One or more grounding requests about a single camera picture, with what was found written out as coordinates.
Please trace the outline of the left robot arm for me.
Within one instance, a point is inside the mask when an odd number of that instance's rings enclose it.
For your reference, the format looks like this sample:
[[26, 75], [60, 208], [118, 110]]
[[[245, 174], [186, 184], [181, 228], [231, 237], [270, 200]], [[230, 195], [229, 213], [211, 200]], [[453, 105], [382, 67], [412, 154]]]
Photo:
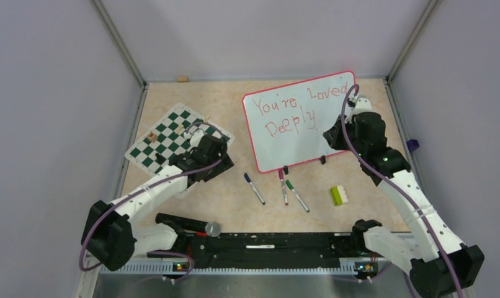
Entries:
[[163, 202], [201, 181], [207, 182], [233, 167], [225, 137], [198, 134], [190, 148], [168, 159], [162, 170], [127, 195], [106, 203], [95, 202], [89, 209], [81, 237], [79, 268], [90, 253], [111, 271], [123, 267], [131, 257], [154, 250], [170, 256], [183, 254], [184, 237], [164, 223], [141, 227], [139, 223]]

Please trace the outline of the pink-framed whiteboard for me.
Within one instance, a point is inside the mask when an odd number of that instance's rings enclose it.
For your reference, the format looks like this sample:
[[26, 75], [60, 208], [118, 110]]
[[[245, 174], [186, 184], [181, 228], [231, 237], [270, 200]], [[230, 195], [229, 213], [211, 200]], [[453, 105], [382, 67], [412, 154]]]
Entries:
[[353, 84], [355, 74], [348, 70], [245, 94], [243, 111], [258, 171], [335, 155], [315, 128], [327, 131], [334, 125]]

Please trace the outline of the black microphone silver head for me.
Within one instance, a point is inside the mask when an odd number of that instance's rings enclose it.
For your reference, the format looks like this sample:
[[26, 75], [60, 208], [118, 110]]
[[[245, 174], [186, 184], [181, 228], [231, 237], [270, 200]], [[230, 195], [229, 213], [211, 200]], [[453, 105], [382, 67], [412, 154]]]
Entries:
[[162, 223], [168, 225], [176, 232], [180, 230], [190, 230], [204, 233], [209, 237], [218, 237], [221, 234], [221, 225], [218, 222], [204, 222], [164, 213], [158, 213], [155, 217], [155, 222], [157, 224]]

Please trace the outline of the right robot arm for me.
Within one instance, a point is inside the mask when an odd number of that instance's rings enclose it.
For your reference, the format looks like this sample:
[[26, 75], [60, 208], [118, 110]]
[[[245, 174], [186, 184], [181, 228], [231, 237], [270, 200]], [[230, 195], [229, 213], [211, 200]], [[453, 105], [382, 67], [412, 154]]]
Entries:
[[409, 245], [376, 220], [359, 220], [352, 228], [352, 251], [385, 257], [407, 274], [421, 297], [464, 297], [484, 254], [478, 246], [466, 245], [441, 219], [404, 156], [386, 144], [385, 128], [376, 112], [351, 112], [341, 114], [323, 136], [331, 148], [355, 155], [362, 171], [396, 207], [416, 244]]

